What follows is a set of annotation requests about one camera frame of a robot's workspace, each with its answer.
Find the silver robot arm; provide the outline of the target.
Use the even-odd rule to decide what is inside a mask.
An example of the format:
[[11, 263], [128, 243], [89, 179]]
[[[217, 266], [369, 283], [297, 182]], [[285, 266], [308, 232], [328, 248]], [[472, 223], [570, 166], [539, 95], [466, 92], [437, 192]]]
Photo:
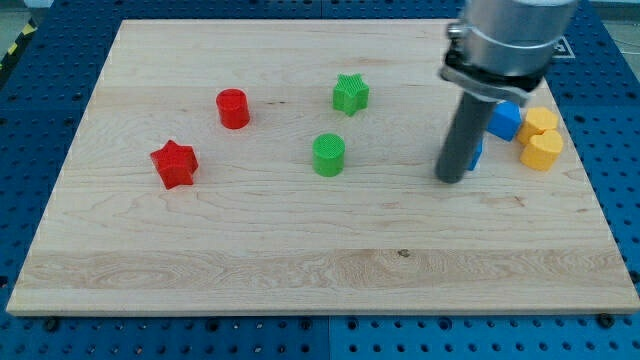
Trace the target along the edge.
[[577, 0], [468, 0], [447, 26], [440, 77], [462, 89], [435, 167], [462, 180], [498, 103], [525, 105], [545, 76]]

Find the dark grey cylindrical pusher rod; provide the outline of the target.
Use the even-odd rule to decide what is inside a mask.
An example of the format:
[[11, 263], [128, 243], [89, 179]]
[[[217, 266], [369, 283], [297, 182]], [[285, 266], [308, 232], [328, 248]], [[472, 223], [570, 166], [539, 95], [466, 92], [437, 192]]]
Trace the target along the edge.
[[463, 93], [436, 163], [439, 180], [448, 184], [462, 180], [496, 105], [496, 101]]

